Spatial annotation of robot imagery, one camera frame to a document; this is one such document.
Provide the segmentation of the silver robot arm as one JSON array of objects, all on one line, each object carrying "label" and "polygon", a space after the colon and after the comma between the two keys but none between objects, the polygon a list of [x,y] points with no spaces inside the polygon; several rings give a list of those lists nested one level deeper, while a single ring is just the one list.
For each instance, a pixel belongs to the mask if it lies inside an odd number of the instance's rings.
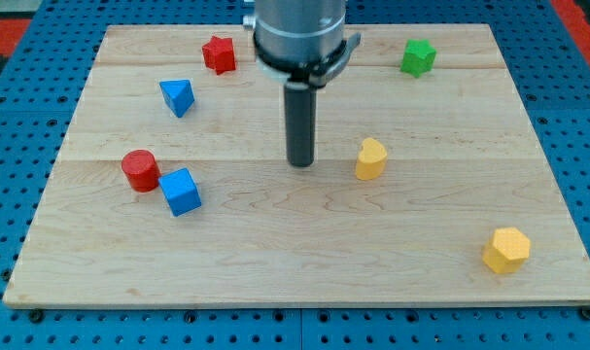
[{"label": "silver robot arm", "polygon": [[347,66],[361,34],[344,34],[345,0],[256,0],[243,17],[262,73],[289,88],[324,88]]}]

